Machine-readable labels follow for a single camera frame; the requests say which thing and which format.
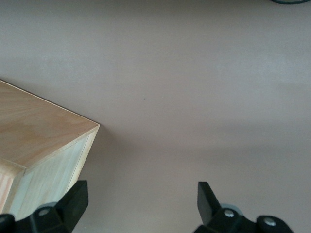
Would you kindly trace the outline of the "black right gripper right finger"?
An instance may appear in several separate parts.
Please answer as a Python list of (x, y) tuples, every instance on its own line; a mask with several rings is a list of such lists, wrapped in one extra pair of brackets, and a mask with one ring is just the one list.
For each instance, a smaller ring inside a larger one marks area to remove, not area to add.
[(290, 233), (292, 229), (275, 216), (247, 219), (231, 205), (222, 207), (207, 182), (198, 183), (197, 207), (203, 224), (196, 233)]

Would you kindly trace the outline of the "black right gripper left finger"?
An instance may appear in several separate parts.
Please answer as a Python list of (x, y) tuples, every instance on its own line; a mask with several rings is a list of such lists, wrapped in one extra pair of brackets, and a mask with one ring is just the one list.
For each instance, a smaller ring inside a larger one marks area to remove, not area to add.
[(45, 204), (22, 220), (1, 214), (2, 233), (71, 233), (88, 206), (86, 180), (77, 181), (56, 203)]

